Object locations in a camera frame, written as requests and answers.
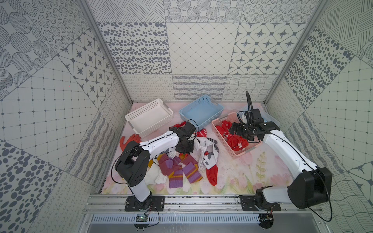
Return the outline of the red fleece sock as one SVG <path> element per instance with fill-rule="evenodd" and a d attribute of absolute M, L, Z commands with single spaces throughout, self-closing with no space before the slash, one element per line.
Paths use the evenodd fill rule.
<path fill-rule="evenodd" d="M 216 128 L 218 132 L 222 135 L 224 139 L 229 139 L 232 135 L 229 133 L 229 130 L 232 127 L 232 122 L 223 120 L 220 125 L 217 125 Z"/>

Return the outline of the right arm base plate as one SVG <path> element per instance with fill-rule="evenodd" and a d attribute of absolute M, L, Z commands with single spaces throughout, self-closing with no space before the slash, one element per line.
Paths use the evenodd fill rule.
<path fill-rule="evenodd" d="M 268 203 L 260 195 L 239 195 L 237 201 L 243 211 L 281 211 L 279 203 Z"/>

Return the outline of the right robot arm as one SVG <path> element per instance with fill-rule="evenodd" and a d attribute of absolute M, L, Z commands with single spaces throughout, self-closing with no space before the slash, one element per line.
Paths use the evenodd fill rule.
<path fill-rule="evenodd" d="M 258 139 L 270 148 L 285 163 L 293 177 L 289 186 L 267 186 L 255 194 L 255 205 L 267 210 L 277 203 L 292 203 L 306 209 L 330 201 L 332 173 L 305 157 L 286 138 L 280 127 L 272 121 L 264 121 L 259 109 L 237 113 L 238 122 L 233 123 L 230 134 L 240 136 L 250 143 Z"/>

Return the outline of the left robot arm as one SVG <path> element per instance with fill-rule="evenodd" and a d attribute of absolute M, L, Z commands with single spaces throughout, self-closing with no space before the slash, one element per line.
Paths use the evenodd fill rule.
<path fill-rule="evenodd" d="M 164 134 L 149 141 L 131 141 L 115 161 L 114 169 L 126 181 L 136 200 L 147 207 L 152 198 L 144 181 L 149 161 L 167 149 L 175 149 L 179 153 L 193 152 L 196 136 L 195 126 L 186 122 L 181 128 L 170 127 Z"/>

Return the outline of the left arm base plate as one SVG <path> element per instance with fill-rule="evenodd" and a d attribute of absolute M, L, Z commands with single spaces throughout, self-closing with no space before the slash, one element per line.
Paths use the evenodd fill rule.
<path fill-rule="evenodd" d="M 134 195 L 126 199 L 125 212 L 141 212 L 152 209 L 162 212 L 164 210 L 165 196 L 150 195 L 144 202 L 140 202 Z"/>

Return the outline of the red snowflake sock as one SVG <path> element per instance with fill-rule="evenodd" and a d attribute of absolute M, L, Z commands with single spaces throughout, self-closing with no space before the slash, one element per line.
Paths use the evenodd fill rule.
<path fill-rule="evenodd" d="M 237 135 L 232 135 L 227 140 L 227 144 L 233 151 L 245 150 L 249 145 L 247 140 Z"/>

